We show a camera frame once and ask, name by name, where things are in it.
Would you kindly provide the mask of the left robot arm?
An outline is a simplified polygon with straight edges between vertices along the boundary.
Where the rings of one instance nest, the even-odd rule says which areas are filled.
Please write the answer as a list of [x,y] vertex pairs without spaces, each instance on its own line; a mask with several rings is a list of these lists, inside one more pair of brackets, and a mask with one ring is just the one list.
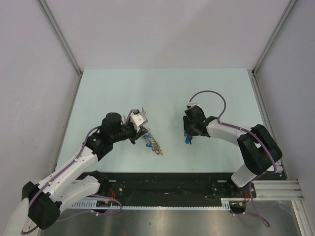
[[27,218],[35,227],[21,234],[49,228],[65,209],[87,196],[106,195],[109,185],[106,177],[98,171],[77,183],[74,181],[107,155],[114,143],[130,140],[134,144],[147,133],[144,126],[147,122],[145,112],[136,109],[132,109],[126,119],[118,113],[108,113],[100,126],[87,133],[79,151],[63,166],[38,183],[27,182],[22,188],[22,199],[29,201]]

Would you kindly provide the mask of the blue tag key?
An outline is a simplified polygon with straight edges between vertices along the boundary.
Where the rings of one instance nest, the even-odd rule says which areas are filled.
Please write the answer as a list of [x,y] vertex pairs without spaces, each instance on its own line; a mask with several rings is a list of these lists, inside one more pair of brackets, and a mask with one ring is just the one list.
[[192,136],[186,136],[185,143],[191,145]]
[[146,142],[147,142],[146,147],[151,148],[152,147],[152,144],[150,141],[151,136],[149,134],[147,134],[147,135],[145,135],[145,137],[146,137]]

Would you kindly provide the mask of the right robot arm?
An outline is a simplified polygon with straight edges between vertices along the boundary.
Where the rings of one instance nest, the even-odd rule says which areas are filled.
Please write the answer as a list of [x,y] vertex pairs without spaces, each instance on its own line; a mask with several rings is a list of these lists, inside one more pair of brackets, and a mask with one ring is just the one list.
[[244,164],[231,176],[227,192],[239,197],[245,186],[254,178],[264,174],[283,157],[283,153],[265,126],[257,124],[251,128],[224,124],[214,116],[206,117],[201,107],[188,103],[183,116],[186,143],[193,137],[217,138],[239,147]]

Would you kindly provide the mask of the metal disc keyring organizer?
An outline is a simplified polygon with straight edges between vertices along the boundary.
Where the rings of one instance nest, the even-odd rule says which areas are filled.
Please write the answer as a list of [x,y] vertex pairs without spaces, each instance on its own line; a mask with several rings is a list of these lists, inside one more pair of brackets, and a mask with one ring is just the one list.
[[148,131],[147,133],[145,133],[142,138],[145,140],[146,142],[146,137],[145,135],[149,134],[151,136],[150,138],[150,141],[151,141],[151,144],[152,144],[152,147],[151,147],[151,150],[155,151],[156,149],[159,149],[160,146],[158,144],[158,142],[156,141],[156,139],[153,137],[152,133],[150,131]]

